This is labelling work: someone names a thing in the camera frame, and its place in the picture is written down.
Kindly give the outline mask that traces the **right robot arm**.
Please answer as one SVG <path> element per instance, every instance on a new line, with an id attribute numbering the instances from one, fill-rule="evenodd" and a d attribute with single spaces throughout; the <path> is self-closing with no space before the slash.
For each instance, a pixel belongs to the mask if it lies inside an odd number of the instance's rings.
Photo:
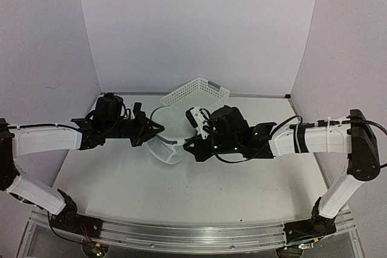
<path id="1" fill-rule="evenodd" d="M 294 115 L 279 124 L 268 122 L 255 126 L 248 124 L 237 107 L 230 106 L 214 112 L 197 106 L 186 111 L 186 118 L 196 134 L 185 142 L 184 149 L 198 162 L 214 156 L 222 163 L 231 164 L 225 158 L 231 154 L 240 154 L 242 162 L 302 154 L 346 157 L 343 170 L 326 193 L 318 197 L 311 216 L 284 224 L 287 245 L 334 234 L 340 210 L 361 185 L 376 179 L 386 167 L 380 162 L 374 133 L 374 129 L 385 133 L 386 128 L 366 119 L 358 109 L 337 119 L 306 123 L 300 115 Z"/>

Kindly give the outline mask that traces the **white mesh laundry bag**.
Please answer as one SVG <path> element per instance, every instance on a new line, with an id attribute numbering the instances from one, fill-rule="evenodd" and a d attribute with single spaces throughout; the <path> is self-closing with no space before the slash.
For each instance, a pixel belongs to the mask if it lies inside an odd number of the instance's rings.
<path id="1" fill-rule="evenodd" d="M 161 106 L 154 109 L 151 120 L 162 125 L 164 131 L 146 143 L 150 153 L 168 165 L 181 162 L 185 155 L 183 145 L 196 134 L 186 118 L 186 111 L 175 106 Z"/>

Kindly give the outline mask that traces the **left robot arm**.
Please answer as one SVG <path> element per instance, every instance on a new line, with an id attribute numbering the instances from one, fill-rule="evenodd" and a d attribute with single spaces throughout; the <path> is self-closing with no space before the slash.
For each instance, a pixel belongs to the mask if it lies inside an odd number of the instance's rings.
<path id="1" fill-rule="evenodd" d="M 116 139 L 140 147 L 165 130 L 141 107 L 136 102 L 128 108 L 121 96 L 110 92 L 101 95 L 85 117 L 72 119 L 72 126 L 10 124 L 1 119 L 1 191 L 45 211 L 49 226 L 55 230 L 97 238 L 103 225 L 101 219 L 79 213 L 69 194 L 29 175 L 17 160 L 52 152 L 91 150 Z"/>

